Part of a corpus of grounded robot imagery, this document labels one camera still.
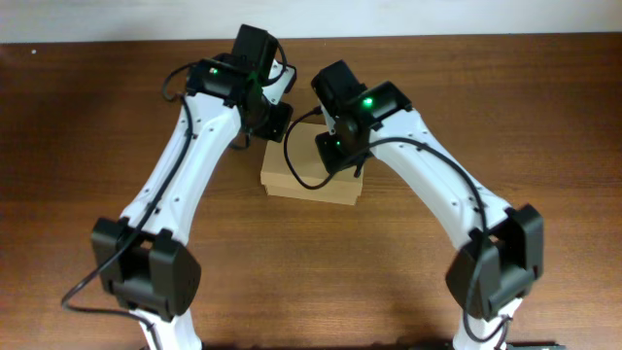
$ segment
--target white wall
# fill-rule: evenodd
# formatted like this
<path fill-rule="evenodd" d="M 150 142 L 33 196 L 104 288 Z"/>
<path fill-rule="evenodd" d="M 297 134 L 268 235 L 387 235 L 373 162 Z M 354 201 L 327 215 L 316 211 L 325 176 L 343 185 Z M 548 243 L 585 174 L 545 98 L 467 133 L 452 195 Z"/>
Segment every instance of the white wall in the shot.
<path fill-rule="evenodd" d="M 622 0 L 0 0 L 0 42 L 622 30 Z"/>

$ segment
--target wooden table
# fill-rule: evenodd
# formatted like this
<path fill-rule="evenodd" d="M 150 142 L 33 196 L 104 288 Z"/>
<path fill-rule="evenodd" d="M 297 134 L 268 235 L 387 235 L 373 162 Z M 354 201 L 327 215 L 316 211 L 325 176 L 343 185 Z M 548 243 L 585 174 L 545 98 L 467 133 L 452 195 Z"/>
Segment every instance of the wooden table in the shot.
<path fill-rule="evenodd" d="M 345 59 L 394 82 L 470 173 L 545 218 L 545 273 L 510 340 L 622 347 L 622 35 L 283 40 L 298 80 Z M 231 41 L 0 46 L 0 348 L 137 349 L 138 326 L 61 312 L 94 267 L 89 235 L 151 173 L 180 106 L 164 76 Z M 377 160 L 355 207 L 268 197 L 265 142 L 227 151 L 197 209 L 192 305 L 206 342 L 326 346 L 450 338 L 455 254 L 431 212 Z M 94 283 L 76 302 L 115 306 Z"/>

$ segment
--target box lid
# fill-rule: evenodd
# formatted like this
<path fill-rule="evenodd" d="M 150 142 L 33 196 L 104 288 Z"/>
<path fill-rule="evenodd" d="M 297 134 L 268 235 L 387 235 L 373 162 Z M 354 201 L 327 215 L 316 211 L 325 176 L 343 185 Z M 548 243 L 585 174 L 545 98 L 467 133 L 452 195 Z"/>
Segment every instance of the box lid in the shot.
<path fill-rule="evenodd" d="M 301 122 L 296 125 L 288 144 L 288 154 L 294 170 L 298 176 L 309 185 L 317 185 L 327 178 L 320 154 L 315 145 L 316 135 L 326 132 L 323 124 Z M 361 195 L 363 189 L 363 174 L 357 179 L 354 177 L 355 168 L 340 171 L 323 188 L 316 190 L 333 195 Z M 295 190 L 306 190 L 290 172 L 283 156 L 283 143 L 268 142 L 261 168 L 261 183 Z"/>

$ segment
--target box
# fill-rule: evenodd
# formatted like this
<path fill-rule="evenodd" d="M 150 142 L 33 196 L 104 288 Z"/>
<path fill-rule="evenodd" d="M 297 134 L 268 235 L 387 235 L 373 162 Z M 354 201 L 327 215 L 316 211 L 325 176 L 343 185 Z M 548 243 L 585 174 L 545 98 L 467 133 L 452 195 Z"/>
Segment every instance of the box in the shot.
<path fill-rule="evenodd" d="M 316 135 L 326 131 L 325 125 L 300 122 L 290 135 L 290 161 L 298 176 L 311 186 L 321 183 L 328 176 L 315 145 Z M 283 143 L 269 141 L 261 168 L 261 183 L 268 195 L 354 205 L 363 190 L 363 173 L 355 178 L 354 172 L 354 167 L 340 171 L 321 189 L 307 190 L 298 183 L 285 163 Z"/>

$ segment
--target wood grain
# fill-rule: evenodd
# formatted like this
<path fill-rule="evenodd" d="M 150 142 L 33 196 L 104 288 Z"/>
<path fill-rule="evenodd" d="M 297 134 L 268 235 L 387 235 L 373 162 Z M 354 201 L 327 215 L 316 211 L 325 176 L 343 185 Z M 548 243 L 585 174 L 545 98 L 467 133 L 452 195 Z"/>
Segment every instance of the wood grain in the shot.
<path fill-rule="evenodd" d="M 545 273 L 511 340 L 622 347 L 622 35 L 285 40 L 298 81 L 345 59 L 393 81 L 486 186 L 545 218 Z M 180 110 L 159 88 L 231 41 L 0 46 L 0 348 L 137 349 L 137 325 L 61 312 L 93 268 L 90 230 L 151 173 Z M 449 338 L 454 251 L 400 178 L 372 160 L 357 206 L 268 197 L 265 143 L 228 151 L 199 204 L 192 305 L 209 343 L 326 346 Z M 77 300 L 114 306 L 95 284 Z"/>

